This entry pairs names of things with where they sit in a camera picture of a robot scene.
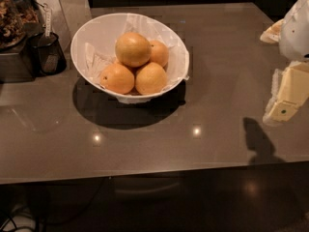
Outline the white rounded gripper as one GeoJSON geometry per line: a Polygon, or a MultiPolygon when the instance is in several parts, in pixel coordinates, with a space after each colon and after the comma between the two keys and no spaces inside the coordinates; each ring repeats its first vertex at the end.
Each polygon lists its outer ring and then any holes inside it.
{"type": "Polygon", "coordinates": [[[309,99],[309,0],[297,0],[284,19],[269,26],[260,40],[279,42],[281,54],[293,61],[284,71],[274,71],[271,98],[263,116],[266,125],[279,126],[296,115],[309,99]]]}

